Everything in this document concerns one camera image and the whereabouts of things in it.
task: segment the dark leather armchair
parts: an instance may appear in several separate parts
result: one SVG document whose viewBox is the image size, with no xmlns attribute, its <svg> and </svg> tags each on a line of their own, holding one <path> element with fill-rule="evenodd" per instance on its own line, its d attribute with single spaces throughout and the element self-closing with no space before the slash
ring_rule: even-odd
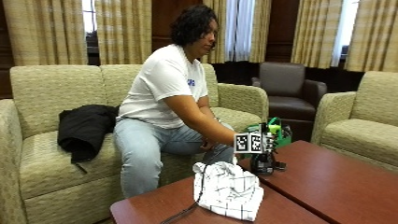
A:
<svg viewBox="0 0 398 224">
<path fill-rule="evenodd" d="M 253 85 L 269 96 L 269 118 L 280 117 L 293 130 L 293 141 L 311 142 L 319 103 L 328 92 L 324 82 L 305 78 L 300 63 L 261 63 Z"/>
</svg>

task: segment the checkered fabric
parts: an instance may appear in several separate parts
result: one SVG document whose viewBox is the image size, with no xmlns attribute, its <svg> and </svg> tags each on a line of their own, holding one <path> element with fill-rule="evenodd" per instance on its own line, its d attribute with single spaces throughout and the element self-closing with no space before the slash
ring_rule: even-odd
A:
<svg viewBox="0 0 398 224">
<path fill-rule="evenodd" d="M 194 170 L 199 206 L 227 217 L 255 221 L 264 196 L 257 176 L 225 161 L 208 166 L 198 162 Z"/>
</svg>

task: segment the brown table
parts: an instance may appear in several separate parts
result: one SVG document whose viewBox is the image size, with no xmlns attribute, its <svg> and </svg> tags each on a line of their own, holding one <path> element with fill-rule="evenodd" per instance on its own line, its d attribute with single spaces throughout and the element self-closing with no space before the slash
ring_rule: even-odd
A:
<svg viewBox="0 0 398 224">
<path fill-rule="evenodd" d="M 111 206 L 115 223 L 162 223 L 182 210 L 190 207 L 194 199 L 195 178 L 190 177 L 143 195 L 116 202 Z M 273 189 L 265 189 L 255 223 L 328 223 L 297 203 L 287 199 Z M 222 216 L 210 210 L 196 207 L 192 212 L 172 223 L 253 223 Z"/>
<path fill-rule="evenodd" d="M 277 152 L 287 171 L 259 178 L 292 201 L 331 223 L 398 223 L 398 174 L 304 141 Z"/>
</svg>

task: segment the beige sofa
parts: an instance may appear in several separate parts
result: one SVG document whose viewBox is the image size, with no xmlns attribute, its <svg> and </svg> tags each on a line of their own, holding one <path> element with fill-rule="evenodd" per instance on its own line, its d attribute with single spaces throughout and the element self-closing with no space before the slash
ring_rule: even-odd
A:
<svg viewBox="0 0 398 224">
<path fill-rule="evenodd" d="M 398 73 L 368 72 L 359 91 L 324 96 L 312 142 L 398 173 L 397 99 Z"/>
<path fill-rule="evenodd" d="M 204 65 L 215 113 L 239 132 L 267 120 L 263 89 L 218 83 Z M 0 101 L 0 223 L 95 223 L 123 199 L 122 158 L 112 133 L 98 157 L 82 162 L 58 146 L 59 114 L 82 105 L 119 105 L 142 69 L 130 65 L 38 65 L 11 69 L 14 99 Z M 203 155 L 162 155 L 162 185 L 194 175 Z"/>
</svg>

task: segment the blue jeans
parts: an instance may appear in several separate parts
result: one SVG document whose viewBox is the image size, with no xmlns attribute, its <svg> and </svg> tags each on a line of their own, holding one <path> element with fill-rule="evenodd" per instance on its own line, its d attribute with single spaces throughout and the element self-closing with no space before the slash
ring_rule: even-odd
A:
<svg viewBox="0 0 398 224">
<path fill-rule="evenodd" d="M 202 134 L 187 125 L 178 129 L 164 129 L 138 119 L 123 119 L 114 133 L 116 147 L 123 153 L 122 184 L 126 198 L 158 188 L 163 168 L 162 152 L 180 155 L 204 152 L 200 149 Z M 218 145 L 207 151 L 203 162 L 232 163 L 233 155 L 233 147 Z"/>
</svg>

